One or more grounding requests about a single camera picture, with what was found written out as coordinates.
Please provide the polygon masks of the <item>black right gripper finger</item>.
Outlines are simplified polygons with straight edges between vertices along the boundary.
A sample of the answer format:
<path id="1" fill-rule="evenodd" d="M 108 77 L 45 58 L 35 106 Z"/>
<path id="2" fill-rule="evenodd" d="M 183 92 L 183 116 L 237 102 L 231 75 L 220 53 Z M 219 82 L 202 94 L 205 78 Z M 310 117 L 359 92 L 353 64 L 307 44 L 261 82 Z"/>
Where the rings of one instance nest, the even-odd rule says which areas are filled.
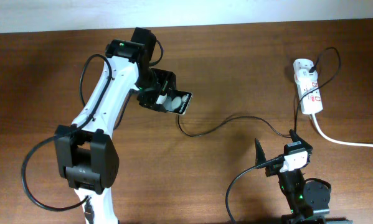
<path id="1" fill-rule="evenodd" d="M 261 169 L 267 160 L 266 160 L 262 145 L 260 144 L 260 141 L 258 139 L 255 139 L 255 151 L 256 151 L 255 166 L 257 169 Z"/>
<path id="2" fill-rule="evenodd" d="M 312 152 L 313 147 L 310 144 L 308 144 L 304 139 L 299 137 L 293 129 L 289 130 L 289 134 L 293 142 L 299 141 L 308 152 Z"/>

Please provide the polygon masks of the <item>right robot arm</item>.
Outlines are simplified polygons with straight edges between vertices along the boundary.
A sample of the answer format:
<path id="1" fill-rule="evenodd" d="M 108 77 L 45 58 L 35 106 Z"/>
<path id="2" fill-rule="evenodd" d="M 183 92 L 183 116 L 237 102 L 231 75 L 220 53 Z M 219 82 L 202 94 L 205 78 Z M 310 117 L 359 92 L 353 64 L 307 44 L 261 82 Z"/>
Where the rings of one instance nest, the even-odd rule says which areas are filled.
<path id="1" fill-rule="evenodd" d="M 267 177 L 278 177 L 279 188 L 291 211 L 281 217 L 282 223 L 326 223 L 331 184 L 318 178 L 304 178 L 301 170 L 310 163 L 313 147 L 292 129 L 290 136 L 292 142 L 284 145 L 283 154 L 269 160 L 256 139 L 255 165 L 264 168 Z"/>

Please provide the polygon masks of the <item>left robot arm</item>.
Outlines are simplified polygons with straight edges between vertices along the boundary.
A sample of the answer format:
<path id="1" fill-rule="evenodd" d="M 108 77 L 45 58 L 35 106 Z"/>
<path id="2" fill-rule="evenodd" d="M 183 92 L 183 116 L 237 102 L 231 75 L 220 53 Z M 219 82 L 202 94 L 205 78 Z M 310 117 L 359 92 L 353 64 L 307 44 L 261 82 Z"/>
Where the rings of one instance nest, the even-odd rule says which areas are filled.
<path id="1" fill-rule="evenodd" d="M 159 40 L 137 27 L 131 40 L 112 40 L 101 58 L 101 77 L 83 110 L 70 126 L 55 132 L 59 174 L 80 199 L 86 223 L 118 223 L 111 195 L 120 160 L 113 131 L 120 124 L 130 96 L 149 110 L 184 114 L 192 93 L 178 91 L 176 75 L 155 68 L 154 48 Z"/>

